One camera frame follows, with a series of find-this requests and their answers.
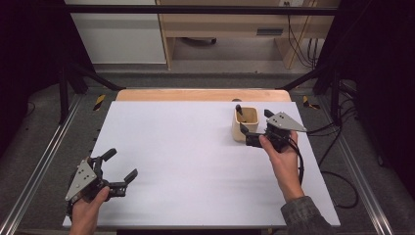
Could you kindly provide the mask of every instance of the metal frame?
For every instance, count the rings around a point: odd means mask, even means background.
[[[340,14],[348,14],[350,11],[340,11],[336,8],[303,8],[303,7],[236,7],[236,6],[158,6],[158,5],[140,5],[140,6],[120,6],[120,5],[48,5],[37,3],[34,4],[39,11],[64,11],[67,13],[90,13],[90,14],[227,14],[227,15],[292,15],[292,16],[337,16]],[[63,67],[73,67],[73,65],[62,65]],[[285,90],[291,90],[296,87],[298,84],[301,84],[311,78],[314,78],[321,71],[329,69],[330,66],[322,65],[317,67],[316,70],[306,74],[305,76],[299,78],[295,82],[292,82],[283,87]],[[92,76],[99,82],[103,83],[109,88],[112,89],[122,89],[120,87],[111,87],[112,84],[107,82],[105,79],[99,77],[96,74],[90,72],[88,76]],[[65,90],[67,89],[67,81],[65,78],[65,71],[61,71],[61,99],[64,99],[63,102],[68,101],[68,95]],[[13,234],[22,217],[33,198],[37,187],[39,186],[43,175],[45,174],[49,163],[53,160],[53,157],[59,147],[60,142],[65,136],[65,132],[69,127],[69,124],[76,112],[77,106],[79,105],[80,98],[76,99],[73,104],[71,112],[64,113],[64,118],[61,119],[61,125],[58,127],[55,136],[51,140],[48,148],[45,150],[44,155],[42,156],[36,170],[30,177],[26,186],[23,189],[21,196],[13,207],[12,211],[9,213],[7,219],[2,223],[0,227],[0,234]],[[341,140],[342,147],[345,152],[347,152],[345,161],[348,167],[348,170],[353,177],[353,180],[356,182],[359,193],[361,194],[363,203],[368,210],[373,224],[379,234],[392,234],[392,229],[386,219],[376,197],[370,189],[363,173],[361,172],[358,164],[354,160],[348,145],[344,139]]]

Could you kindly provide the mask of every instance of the hand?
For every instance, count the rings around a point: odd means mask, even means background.
[[[73,205],[69,235],[92,235],[97,228],[100,206],[107,200],[110,187],[104,187],[91,203],[80,199]]]
[[[298,143],[299,136],[295,131],[291,131],[291,138]],[[294,199],[303,197],[304,192],[299,181],[299,165],[296,151],[292,147],[288,147],[280,154],[263,135],[259,136],[259,142],[269,156],[285,201],[289,203]]]

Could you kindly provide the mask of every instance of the small box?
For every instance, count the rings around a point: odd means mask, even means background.
[[[235,141],[246,141],[245,135],[241,132],[240,123],[247,127],[250,132],[256,132],[259,124],[258,113],[254,107],[242,107],[242,116],[234,110],[232,121],[232,136]]]

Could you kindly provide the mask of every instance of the gray sleeve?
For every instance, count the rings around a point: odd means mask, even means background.
[[[281,208],[288,234],[335,234],[310,197],[302,197]]]

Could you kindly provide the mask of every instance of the metal rail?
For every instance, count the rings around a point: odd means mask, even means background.
[[[318,98],[327,119],[331,121],[332,119],[328,112],[329,102],[327,101],[327,98]],[[376,231],[380,235],[392,235],[393,232],[388,219],[342,134],[339,138],[339,144],[343,152],[342,156],[345,160],[347,170],[350,173],[353,182],[356,184],[356,189],[359,192],[360,199],[366,207]]]
[[[58,148],[64,139],[65,134],[67,133],[67,130],[69,129],[69,126],[73,120],[81,100],[82,95],[74,96],[74,99],[69,108],[70,112],[67,119],[63,124],[58,126],[54,136],[48,144],[48,147],[43,153],[42,158],[37,164],[36,169],[24,186],[21,195],[19,196],[12,210],[9,212],[7,218],[1,224],[0,235],[11,235],[14,234],[18,229],[19,223],[22,221],[24,213],[30,205],[30,202],[34,197],[34,194],[36,193],[36,190],[39,187],[43,176],[49,167],[49,164],[54,159],[55,154],[58,151]]]

